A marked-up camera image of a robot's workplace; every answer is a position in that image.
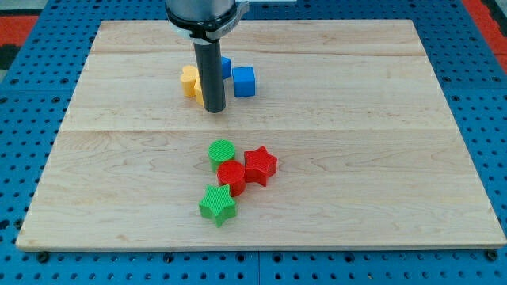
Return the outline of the grey robot arm flange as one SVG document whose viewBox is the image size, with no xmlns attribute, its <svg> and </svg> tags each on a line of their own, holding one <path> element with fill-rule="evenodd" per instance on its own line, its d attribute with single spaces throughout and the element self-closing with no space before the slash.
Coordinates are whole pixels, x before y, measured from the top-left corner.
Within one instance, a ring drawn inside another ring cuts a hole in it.
<svg viewBox="0 0 507 285">
<path fill-rule="evenodd" d="M 235 0 L 165 0 L 170 27 L 195 44 L 208 45 L 231 32 L 250 9 Z"/>
</svg>

